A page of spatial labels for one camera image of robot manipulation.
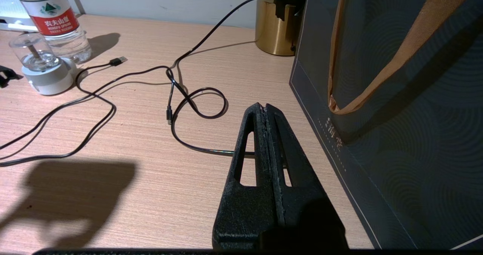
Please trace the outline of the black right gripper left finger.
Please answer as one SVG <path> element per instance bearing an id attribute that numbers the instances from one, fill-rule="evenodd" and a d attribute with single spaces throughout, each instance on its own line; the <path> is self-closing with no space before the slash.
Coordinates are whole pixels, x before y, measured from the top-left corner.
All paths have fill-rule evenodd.
<path id="1" fill-rule="evenodd" d="M 257 249 L 260 236 L 279 224 L 274 182 L 283 159 L 273 127 L 273 106 L 256 103 L 244 113 L 212 229 L 218 250 Z M 255 186 L 240 182 L 250 133 L 254 135 Z"/>

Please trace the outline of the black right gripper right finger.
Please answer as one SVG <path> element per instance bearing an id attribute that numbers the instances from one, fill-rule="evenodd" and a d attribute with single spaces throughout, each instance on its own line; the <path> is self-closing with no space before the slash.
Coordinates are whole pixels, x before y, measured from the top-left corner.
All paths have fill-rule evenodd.
<path id="1" fill-rule="evenodd" d="M 283 112 L 265 107 L 276 223 L 266 250 L 347 250 L 345 227 Z"/>

